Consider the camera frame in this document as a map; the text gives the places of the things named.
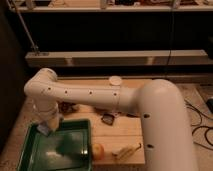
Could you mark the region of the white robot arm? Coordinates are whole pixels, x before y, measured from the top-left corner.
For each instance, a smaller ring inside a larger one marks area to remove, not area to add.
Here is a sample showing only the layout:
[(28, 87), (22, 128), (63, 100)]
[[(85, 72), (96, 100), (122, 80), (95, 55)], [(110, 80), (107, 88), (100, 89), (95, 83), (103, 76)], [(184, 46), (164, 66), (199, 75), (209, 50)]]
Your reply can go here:
[(199, 171), (184, 98), (168, 80), (155, 79), (139, 88), (71, 85), (58, 82), (54, 70), (42, 68), (27, 81), (24, 92), (44, 120), (58, 111), (59, 101), (137, 114), (146, 171)]

